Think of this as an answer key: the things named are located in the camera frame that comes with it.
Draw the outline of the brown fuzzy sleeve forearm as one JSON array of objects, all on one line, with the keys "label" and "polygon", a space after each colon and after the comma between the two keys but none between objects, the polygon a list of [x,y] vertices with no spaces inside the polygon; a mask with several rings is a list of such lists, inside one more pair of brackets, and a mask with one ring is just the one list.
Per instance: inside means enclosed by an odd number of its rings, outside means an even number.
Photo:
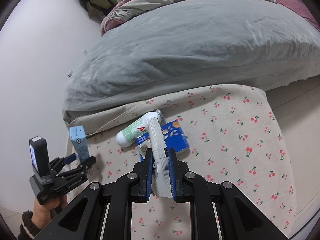
[{"label": "brown fuzzy sleeve forearm", "polygon": [[20,233],[17,236],[18,240],[32,240],[37,234],[41,231],[33,222],[32,222],[32,211],[25,211],[22,213],[22,222],[20,224]]}]

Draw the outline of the person's left hand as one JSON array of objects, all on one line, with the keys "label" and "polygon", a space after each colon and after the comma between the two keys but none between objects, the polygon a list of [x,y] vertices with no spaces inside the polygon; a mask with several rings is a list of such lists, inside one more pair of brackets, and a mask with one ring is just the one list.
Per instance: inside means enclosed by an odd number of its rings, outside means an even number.
[{"label": "person's left hand", "polygon": [[68,202],[67,202],[66,195],[60,198],[50,199],[47,202],[45,202],[43,205],[40,205],[37,198],[35,198],[33,215],[32,215],[31,221],[37,228],[42,230],[52,220],[50,211],[52,209],[57,208],[58,206],[64,209],[67,205],[68,205]]}]

